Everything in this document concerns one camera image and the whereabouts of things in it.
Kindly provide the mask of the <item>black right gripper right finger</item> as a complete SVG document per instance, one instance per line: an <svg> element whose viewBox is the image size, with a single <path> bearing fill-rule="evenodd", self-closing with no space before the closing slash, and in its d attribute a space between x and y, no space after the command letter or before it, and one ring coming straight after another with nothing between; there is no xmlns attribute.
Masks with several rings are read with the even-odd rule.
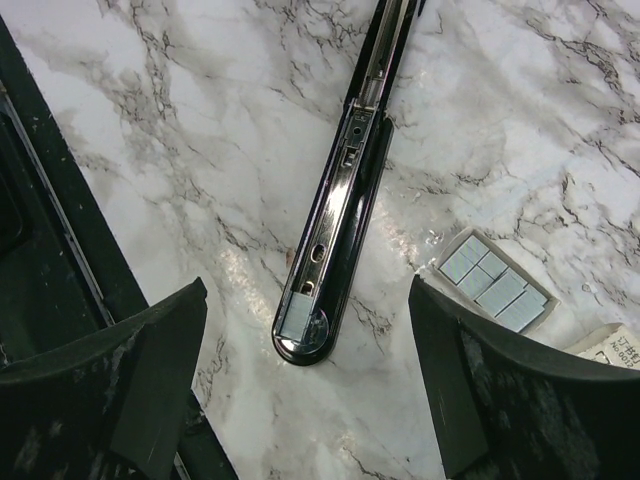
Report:
<svg viewBox="0 0 640 480"><path fill-rule="evenodd" d="M449 479L635 479L639 374L562 352L415 277L413 336Z"/></svg>

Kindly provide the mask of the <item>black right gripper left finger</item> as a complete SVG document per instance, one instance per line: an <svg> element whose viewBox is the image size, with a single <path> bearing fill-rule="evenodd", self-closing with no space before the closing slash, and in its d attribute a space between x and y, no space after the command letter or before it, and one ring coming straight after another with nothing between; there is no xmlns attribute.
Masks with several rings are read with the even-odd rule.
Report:
<svg viewBox="0 0 640 480"><path fill-rule="evenodd" d="M4 479L167 479L206 321L201 279L1 372Z"/></svg>

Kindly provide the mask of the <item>cream staple box sleeve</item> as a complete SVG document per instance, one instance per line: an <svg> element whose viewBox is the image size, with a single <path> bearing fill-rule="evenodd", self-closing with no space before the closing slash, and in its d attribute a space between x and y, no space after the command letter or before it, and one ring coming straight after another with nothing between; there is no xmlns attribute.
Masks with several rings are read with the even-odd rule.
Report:
<svg viewBox="0 0 640 480"><path fill-rule="evenodd" d="M569 351L602 364L639 369L639 339L622 323L597 328L574 344Z"/></svg>

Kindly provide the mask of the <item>staple box tray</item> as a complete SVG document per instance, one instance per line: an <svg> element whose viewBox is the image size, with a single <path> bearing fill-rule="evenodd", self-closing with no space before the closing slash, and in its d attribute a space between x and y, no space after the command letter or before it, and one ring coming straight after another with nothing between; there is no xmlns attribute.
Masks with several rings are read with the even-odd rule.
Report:
<svg viewBox="0 0 640 480"><path fill-rule="evenodd" d="M534 331L559 300L479 229L457 233L434 273L468 310L521 335Z"/></svg>

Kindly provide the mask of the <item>silver staple strip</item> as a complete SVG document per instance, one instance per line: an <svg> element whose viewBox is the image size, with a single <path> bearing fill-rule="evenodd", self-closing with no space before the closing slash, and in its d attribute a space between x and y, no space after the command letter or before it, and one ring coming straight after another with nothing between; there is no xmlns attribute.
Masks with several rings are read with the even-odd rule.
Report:
<svg viewBox="0 0 640 480"><path fill-rule="evenodd" d="M300 342L307 329L313 306L313 299L301 293L292 293L277 336Z"/></svg>

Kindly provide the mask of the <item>black stapler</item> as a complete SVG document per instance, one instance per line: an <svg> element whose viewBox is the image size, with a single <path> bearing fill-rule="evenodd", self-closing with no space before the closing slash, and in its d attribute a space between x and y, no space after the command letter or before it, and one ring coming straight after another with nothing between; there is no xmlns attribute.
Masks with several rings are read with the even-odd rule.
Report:
<svg viewBox="0 0 640 480"><path fill-rule="evenodd" d="M317 364L336 344L393 137L387 103L423 9L421 1L376 5L271 330L276 352L292 365ZM300 342L277 336L294 292L313 299Z"/></svg>

